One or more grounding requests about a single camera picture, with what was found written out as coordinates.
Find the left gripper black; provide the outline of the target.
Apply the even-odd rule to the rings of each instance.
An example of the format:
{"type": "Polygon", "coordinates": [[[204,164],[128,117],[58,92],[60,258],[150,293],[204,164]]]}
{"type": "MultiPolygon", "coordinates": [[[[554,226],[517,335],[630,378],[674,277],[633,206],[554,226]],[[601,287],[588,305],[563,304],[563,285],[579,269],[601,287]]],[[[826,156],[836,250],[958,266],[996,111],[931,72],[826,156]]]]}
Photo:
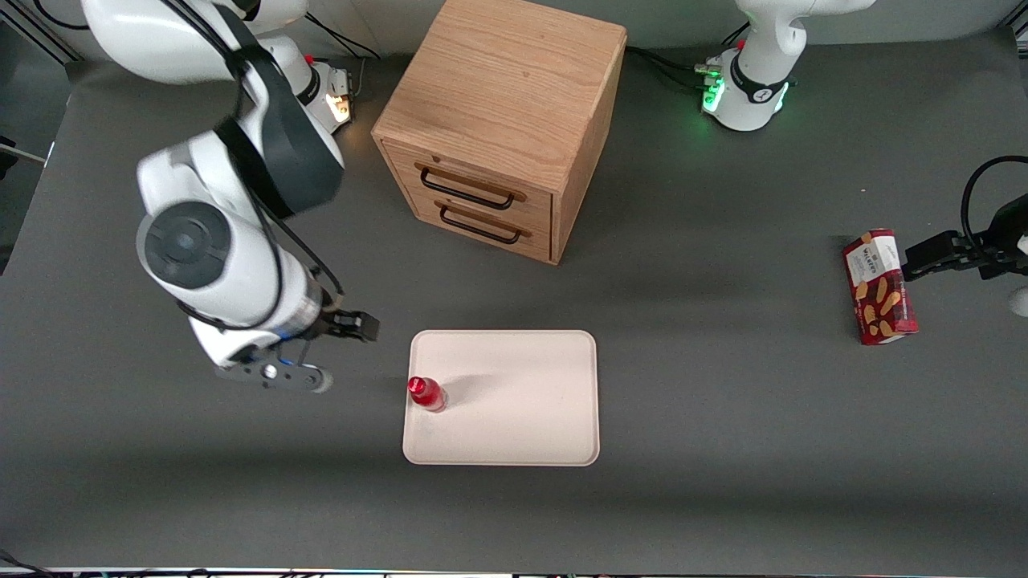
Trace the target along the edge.
{"type": "Polygon", "coordinates": [[[957,231],[944,231],[906,249],[906,281],[945,270],[964,270],[967,256],[980,279],[995,279],[1000,263],[1009,273],[1027,275],[1027,197],[1007,202],[992,220],[992,244],[965,240],[957,231]]]}

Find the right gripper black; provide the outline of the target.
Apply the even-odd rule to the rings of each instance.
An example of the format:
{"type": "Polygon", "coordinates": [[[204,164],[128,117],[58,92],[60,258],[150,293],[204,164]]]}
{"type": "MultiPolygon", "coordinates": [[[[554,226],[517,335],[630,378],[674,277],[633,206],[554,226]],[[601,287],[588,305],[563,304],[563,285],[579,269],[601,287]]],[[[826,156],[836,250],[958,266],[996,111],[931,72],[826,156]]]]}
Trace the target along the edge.
{"type": "Polygon", "coordinates": [[[268,390],[323,393],[332,388],[329,372],[309,365],[313,341],[323,336],[353,338],[374,344],[381,322],[364,311],[338,311],[338,306],[304,306],[261,330],[257,361],[216,367],[220,378],[259,385],[268,390]]]}

